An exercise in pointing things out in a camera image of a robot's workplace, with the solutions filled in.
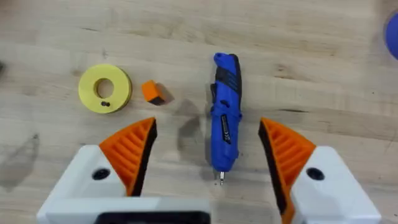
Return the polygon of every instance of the small orange block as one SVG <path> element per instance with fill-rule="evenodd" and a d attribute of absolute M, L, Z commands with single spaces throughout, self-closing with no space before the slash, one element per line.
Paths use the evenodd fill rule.
<path fill-rule="evenodd" d="M 156 83 L 153 80 L 149 80 L 141 85 L 142 93 L 144 98 L 149 103 L 154 105 L 162 105 L 165 103 L 165 98 L 162 92 L 156 87 Z"/>

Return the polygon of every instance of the orange gripper pad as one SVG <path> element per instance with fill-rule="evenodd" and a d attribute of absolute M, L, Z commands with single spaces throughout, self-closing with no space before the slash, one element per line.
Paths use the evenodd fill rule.
<path fill-rule="evenodd" d="M 148 118 L 114 133 L 99 144 L 126 187 L 127 196 L 141 194 L 150 150 L 156 137 L 156 120 Z"/>
<path fill-rule="evenodd" d="M 290 128 L 266 118 L 261 118 L 259 136 L 266 152 L 282 223 L 291 223 L 294 206 L 290 190 L 316 145 Z"/>
<path fill-rule="evenodd" d="M 149 103 L 154 105 L 161 105 L 165 103 L 165 98 L 162 92 L 156 87 L 156 83 L 153 80 L 149 80 L 141 85 L 142 93 L 144 98 Z"/>

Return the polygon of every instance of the black strip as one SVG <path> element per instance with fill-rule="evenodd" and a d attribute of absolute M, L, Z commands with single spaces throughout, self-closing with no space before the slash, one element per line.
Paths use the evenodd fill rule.
<path fill-rule="evenodd" d="M 238 95 L 239 95 L 239 109 L 241 109 L 241 101 L 242 101 L 242 74 L 241 74 L 241 64 L 239 63 L 238 56 L 235 54 L 230 54 L 234 57 L 235 61 L 235 70 L 236 70 L 236 84 L 238 84 Z"/>
<path fill-rule="evenodd" d="M 205 212 L 106 212 L 94 224 L 210 224 Z"/>
<path fill-rule="evenodd" d="M 272 186 L 274 187 L 274 193 L 276 203 L 278 204 L 279 213 L 283 214 L 287 206 L 286 198 L 282 190 L 282 184 L 280 183 L 278 170 L 276 169 L 275 158 L 274 154 L 272 153 L 272 147 L 269 142 L 267 129 L 262 121 L 260 121 L 259 137 L 261 139 L 262 145 L 264 146 L 264 151 L 266 152 L 269 173 L 271 174 Z"/>
<path fill-rule="evenodd" d="M 147 136 L 147 141 L 144 146 L 144 152 L 142 152 L 141 164 L 139 166 L 136 183 L 134 184 L 134 188 L 132 190 L 131 194 L 132 197 L 141 195 L 142 186 L 144 185 L 144 177 L 147 171 L 150 151 L 152 149 L 152 145 L 154 144 L 156 137 L 157 137 L 157 130 L 156 130 L 156 120 L 155 120 L 152 124 L 152 127 L 150 127 Z"/>
<path fill-rule="evenodd" d="M 211 99 L 213 103 L 216 103 L 217 84 L 215 83 L 211 84 L 210 91 L 211 91 Z"/>
<path fill-rule="evenodd" d="M 231 72 L 228 71 L 227 69 L 217 67 L 216 80 L 221 83 L 224 83 L 226 86 L 230 87 L 233 91 L 239 94 L 237 86 L 235 84 L 232 84 L 229 80 L 230 78 L 235 78 L 235 75 L 232 73 L 229 75 L 229 73 Z"/>
<path fill-rule="evenodd" d="M 241 109 L 242 101 L 242 74 L 241 65 L 239 64 L 238 56 L 230 54 L 234 58 L 236 75 L 225 68 L 217 67 L 216 80 L 224 83 L 239 95 L 239 109 Z"/>
<path fill-rule="evenodd" d="M 165 103 L 165 100 L 163 100 L 161 97 L 156 96 L 155 98 L 151 99 L 149 103 L 152 103 L 153 105 L 159 106 Z"/>

